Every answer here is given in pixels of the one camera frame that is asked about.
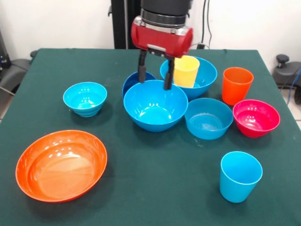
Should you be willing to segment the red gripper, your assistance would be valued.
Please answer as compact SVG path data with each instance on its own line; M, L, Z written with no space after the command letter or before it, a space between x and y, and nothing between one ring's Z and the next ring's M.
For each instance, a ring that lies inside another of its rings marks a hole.
M174 75L174 57L181 58L192 44L193 29L187 26L182 28L167 28L148 24L141 16L136 16L131 26L133 44L140 48L138 60L138 80L144 83L146 79L145 58L147 51L164 54L168 60L164 90L170 90Z

